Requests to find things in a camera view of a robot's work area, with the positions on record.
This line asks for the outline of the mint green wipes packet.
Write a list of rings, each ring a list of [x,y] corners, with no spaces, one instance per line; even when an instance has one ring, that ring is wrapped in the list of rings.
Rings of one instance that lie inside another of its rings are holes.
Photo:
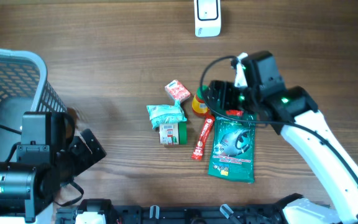
[[[176,100],[173,105],[147,105],[147,111],[152,129],[158,128],[161,124],[187,122],[179,100]]]

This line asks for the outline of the green gloves packet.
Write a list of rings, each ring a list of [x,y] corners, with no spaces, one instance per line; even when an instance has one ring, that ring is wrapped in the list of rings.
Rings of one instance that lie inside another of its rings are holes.
[[[255,125],[238,116],[215,117],[208,175],[234,182],[254,182]]]

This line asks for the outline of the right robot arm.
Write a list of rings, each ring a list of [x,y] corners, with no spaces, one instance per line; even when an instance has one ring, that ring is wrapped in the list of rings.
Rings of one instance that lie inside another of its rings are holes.
[[[275,223],[358,223],[358,165],[330,130],[307,91],[287,88],[274,56],[268,51],[229,55],[233,82],[213,80],[201,90],[216,115],[241,110],[258,114],[256,124],[268,124],[306,161],[330,196],[334,208],[292,194],[270,205]]]

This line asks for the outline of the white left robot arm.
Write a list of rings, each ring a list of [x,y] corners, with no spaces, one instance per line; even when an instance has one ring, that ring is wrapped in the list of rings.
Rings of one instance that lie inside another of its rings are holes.
[[[34,223],[54,202],[61,187],[83,189],[74,179],[106,157],[90,129],[80,136],[66,136],[73,118],[64,112],[26,112],[22,117],[21,141],[0,162],[0,218],[18,217]]]

